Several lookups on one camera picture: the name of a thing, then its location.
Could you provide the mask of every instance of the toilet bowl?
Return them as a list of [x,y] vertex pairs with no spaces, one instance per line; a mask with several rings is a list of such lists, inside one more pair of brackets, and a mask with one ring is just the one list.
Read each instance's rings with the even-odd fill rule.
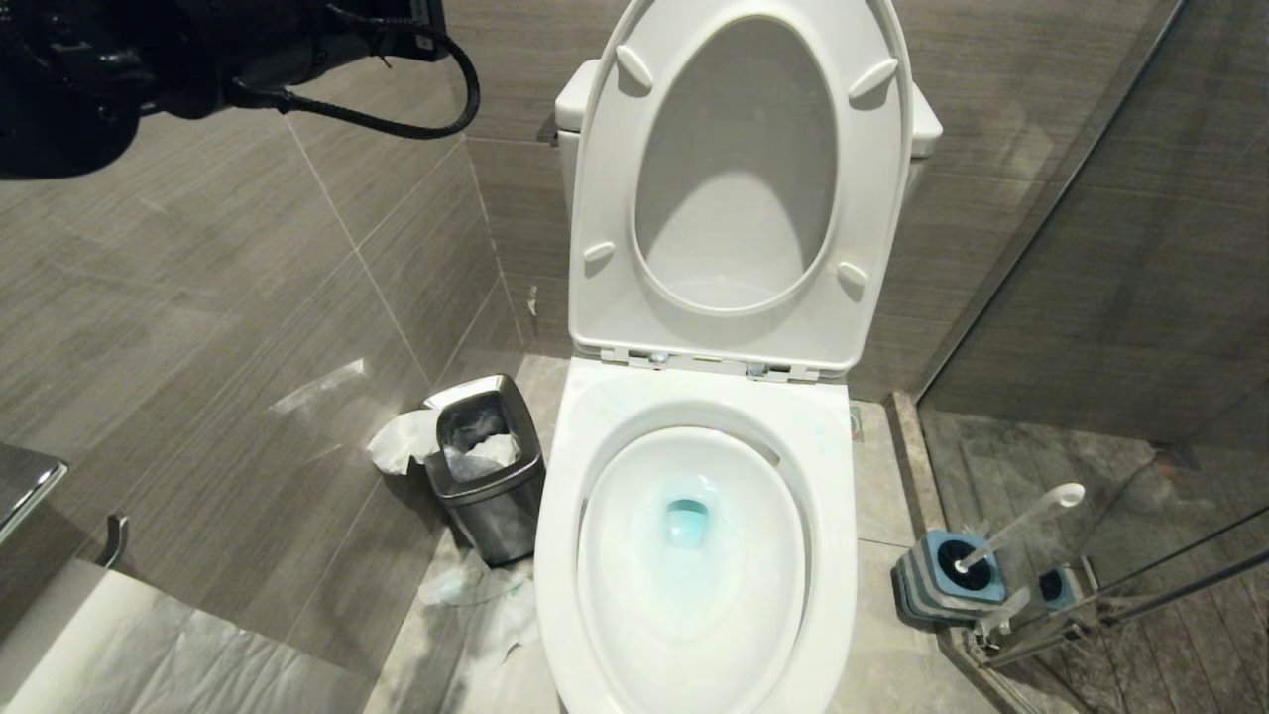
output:
[[822,713],[855,605],[845,375],[940,132],[893,8],[634,0],[557,115],[577,355],[536,581],[561,703]]

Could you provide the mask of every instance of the black cable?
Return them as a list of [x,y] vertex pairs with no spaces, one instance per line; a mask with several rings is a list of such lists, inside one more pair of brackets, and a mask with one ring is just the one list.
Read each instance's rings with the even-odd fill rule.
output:
[[476,112],[480,109],[480,79],[476,76],[476,67],[472,65],[471,58],[467,57],[467,53],[463,52],[462,47],[450,39],[448,34],[431,29],[425,23],[412,18],[363,18],[344,10],[343,8],[336,8],[335,5],[326,5],[326,9],[339,19],[344,20],[344,23],[354,30],[411,32],[444,47],[450,55],[454,56],[454,61],[458,62],[458,68],[462,70],[463,81],[467,85],[467,103],[463,107],[463,112],[458,114],[457,119],[443,127],[416,127],[357,112],[346,107],[326,104],[325,101],[317,101],[316,99],[308,99],[306,96],[297,96],[286,89],[259,91],[242,85],[241,81],[237,80],[233,82],[233,91],[231,91],[228,99],[237,107],[255,109],[269,108],[277,109],[283,114],[287,112],[310,112],[312,114],[321,114],[324,117],[340,119],[363,126],[365,128],[372,128],[374,131],[381,131],[383,133],[391,133],[392,136],[400,136],[402,138],[443,138],[463,131],[467,128],[467,124],[472,123],[472,119],[476,118]]

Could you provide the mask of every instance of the toilet lid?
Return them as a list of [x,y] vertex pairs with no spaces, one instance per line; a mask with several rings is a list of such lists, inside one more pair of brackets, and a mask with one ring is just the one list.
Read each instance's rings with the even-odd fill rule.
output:
[[902,200],[910,98],[886,0],[634,0],[581,131],[574,340],[853,367]]
[[599,474],[577,545],[582,616],[622,711],[753,711],[784,672],[802,523],[747,444],[700,427],[634,440]]

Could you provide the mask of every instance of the trash can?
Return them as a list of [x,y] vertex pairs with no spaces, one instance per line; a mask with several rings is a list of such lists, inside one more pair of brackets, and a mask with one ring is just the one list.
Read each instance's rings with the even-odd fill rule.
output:
[[[442,451],[428,457],[424,468],[454,525],[490,566],[532,554],[547,469],[533,417],[515,383],[506,375],[480,378],[437,393],[423,405],[440,410],[437,443]],[[444,448],[467,453],[497,434],[515,436],[519,458],[475,481],[456,479]]]

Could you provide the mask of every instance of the tile floor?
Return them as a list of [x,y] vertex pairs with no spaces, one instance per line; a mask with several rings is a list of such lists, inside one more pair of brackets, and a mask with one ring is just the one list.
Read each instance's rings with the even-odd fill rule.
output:
[[[566,360],[529,355],[515,378],[547,449],[566,374]],[[910,629],[895,616],[890,568],[912,544],[912,526],[884,410],[871,403],[857,407],[862,427],[855,436],[859,605],[850,659],[829,713],[995,711],[939,653],[934,635]],[[428,578],[453,568],[462,555],[447,534]],[[520,568],[532,569],[532,564]],[[483,605],[453,607],[416,600],[364,714],[558,714],[541,642],[511,649],[492,672],[477,676],[473,671],[481,635],[501,624]]]

